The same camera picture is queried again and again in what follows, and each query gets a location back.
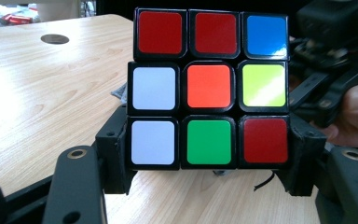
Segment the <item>green sticker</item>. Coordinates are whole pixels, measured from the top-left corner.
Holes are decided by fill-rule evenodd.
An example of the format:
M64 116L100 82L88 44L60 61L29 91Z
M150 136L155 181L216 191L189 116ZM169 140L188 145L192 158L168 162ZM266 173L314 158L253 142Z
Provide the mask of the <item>green sticker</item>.
M243 103L247 106L284 106L286 73L280 64L246 64L242 68Z
M191 164L229 164L230 123L226 120L191 120L187 126L187 161Z

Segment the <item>red object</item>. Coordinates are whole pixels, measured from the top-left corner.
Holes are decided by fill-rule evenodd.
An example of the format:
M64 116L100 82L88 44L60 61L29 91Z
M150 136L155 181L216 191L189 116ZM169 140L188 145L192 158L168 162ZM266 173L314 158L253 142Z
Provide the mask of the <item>red object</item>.
M288 160L284 119L247 119L243 123L243 155L247 162L284 163Z
M144 11L139 16L142 53L178 54L182 51L182 16L176 12Z
M227 65L195 64L186 73L190 107L224 108L231 104L231 75Z
M234 54L237 20L232 14L200 12L195 19L195 49L200 53Z

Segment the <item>table surface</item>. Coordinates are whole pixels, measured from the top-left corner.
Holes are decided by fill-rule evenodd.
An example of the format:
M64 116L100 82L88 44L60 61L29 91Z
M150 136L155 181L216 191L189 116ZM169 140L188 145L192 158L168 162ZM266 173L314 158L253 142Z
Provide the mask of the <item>table surface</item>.
M63 45L40 37L67 36ZM132 22L117 15L0 28L0 187L52 175L69 147L90 145L120 105ZM130 195L105 195L111 223L319 223L315 191L292 197L269 170L141 171Z

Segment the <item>black device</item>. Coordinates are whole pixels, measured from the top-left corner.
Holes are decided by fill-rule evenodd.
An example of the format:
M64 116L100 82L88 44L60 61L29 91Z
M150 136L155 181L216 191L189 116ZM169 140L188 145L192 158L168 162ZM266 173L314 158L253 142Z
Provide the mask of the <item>black device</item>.
M343 94L358 84L358 1L315 0L297 16L305 37L292 42L289 64L302 81L290 93L293 162L273 172L292 196L319 189L322 223L358 223L358 148L327 151L309 125L334 122ZM6 197L0 190L0 223L106 222L103 195L128 194L136 175L124 164L126 111L120 106L91 146L65 150L53 176Z

